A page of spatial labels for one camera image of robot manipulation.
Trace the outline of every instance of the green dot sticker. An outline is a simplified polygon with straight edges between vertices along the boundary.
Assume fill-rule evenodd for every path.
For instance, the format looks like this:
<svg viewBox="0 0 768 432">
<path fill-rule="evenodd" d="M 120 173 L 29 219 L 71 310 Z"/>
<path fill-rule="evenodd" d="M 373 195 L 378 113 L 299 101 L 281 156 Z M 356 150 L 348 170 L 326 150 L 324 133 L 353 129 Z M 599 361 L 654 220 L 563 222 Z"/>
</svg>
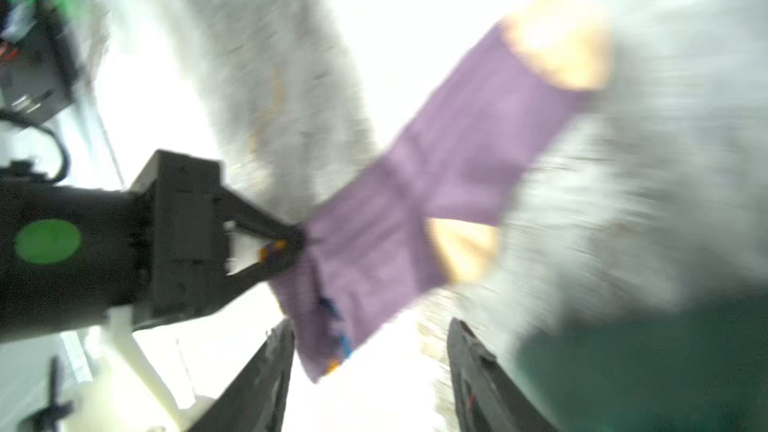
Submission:
<svg viewBox="0 0 768 432">
<path fill-rule="evenodd" d="M 16 234 L 16 254 L 30 264 L 48 265 L 72 256 L 82 237 L 65 220 L 46 218 L 30 222 Z"/>
</svg>

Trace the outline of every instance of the black cable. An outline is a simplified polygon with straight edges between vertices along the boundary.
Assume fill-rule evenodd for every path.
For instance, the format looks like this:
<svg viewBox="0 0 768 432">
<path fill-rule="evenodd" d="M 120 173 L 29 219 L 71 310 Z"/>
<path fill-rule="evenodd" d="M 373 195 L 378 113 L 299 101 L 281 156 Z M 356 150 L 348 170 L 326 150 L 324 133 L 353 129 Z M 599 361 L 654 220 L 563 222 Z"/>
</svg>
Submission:
<svg viewBox="0 0 768 432">
<path fill-rule="evenodd" d="M 55 132 L 53 130 L 50 130 L 47 127 L 43 127 L 37 123 L 34 123 L 29 118 L 25 117 L 21 113 L 16 112 L 10 112 L 6 109 L 0 109 L 0 120 L 5 120 L 7 122 L 10 122 L 14 124 L 15 126 L 21 127 L 21 128 L 28 128 L 32 127 L 33 129 L 39 130 L 40 132 L 43 132 L 44 134 L 48 134 L 54 142 L 56 142 L 56 147 L 58 147 L 59 152 L 62 154 L 62 164 L 58 168 L 58 172 L 56 172 L 56 175 L 52 178 L 47 178 L 40 175 L 29 175 L 30 178 L 38 178 L 36 182 L 44 182 L 49 184 L 55 184 L 58 182 L 61 182 L 64 180 L 64 178 L 69 174 L 69 152 L 67 152 L 67 148 L 64 147 L 64 144 L 61 140 L 56 136 Z M 4 172 L 4 168 L 0 168 L 0 177 L 2 177 Z"/>
</svg>

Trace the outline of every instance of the dark green surface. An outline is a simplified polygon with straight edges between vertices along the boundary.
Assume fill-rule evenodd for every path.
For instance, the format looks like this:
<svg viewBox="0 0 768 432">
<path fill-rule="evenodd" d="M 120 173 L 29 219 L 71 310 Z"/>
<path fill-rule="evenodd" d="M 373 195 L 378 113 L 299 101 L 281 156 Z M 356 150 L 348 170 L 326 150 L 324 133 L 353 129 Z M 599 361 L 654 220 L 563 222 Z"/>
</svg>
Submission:
<svg viewBox="0 0 768 432">
<path fill-rule="evenodd" d="M 561 336 L 514 379 L 561 430 L 768 430 L 768 298 Z"/>
</svg>

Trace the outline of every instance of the blurry background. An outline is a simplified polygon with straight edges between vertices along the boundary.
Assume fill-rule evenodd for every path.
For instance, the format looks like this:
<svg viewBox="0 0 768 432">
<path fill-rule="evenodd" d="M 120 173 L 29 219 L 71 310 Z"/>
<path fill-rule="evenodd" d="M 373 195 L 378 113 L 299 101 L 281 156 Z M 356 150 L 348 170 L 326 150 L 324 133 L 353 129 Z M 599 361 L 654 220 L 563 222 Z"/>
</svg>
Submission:
<svg viewBox="0 0 768 432">
<path fill-rule="evenodd" d="M 78 107 L 54 119 L 70 183 L 125 187 L 153 150 L 172 149 L 225 160 L 231 187 L 299 221 L 529 1 L 68 0 L 88 78 Z M 614 78 L 514 192 L 495 270 L 402 312 L 317 386 L 296 361 L 284 430 L 456 430 L 454 315 L 514 376 L 533 331 L 768 282 L 764 0 L 597 1 Z M 0 152 L 44 166 L 48 146 L 31 134 L 6 132 Z M 136 336 L 186 407 L 216 398 L 279 320 L 262 284 L 214 316 Z M 0 409 L 17 411 L 0 430 L 44 402 L 52 353 L 69 358 L 69 383 L 88 380 L 87 336 L 0 348 Z"/>
</svg>

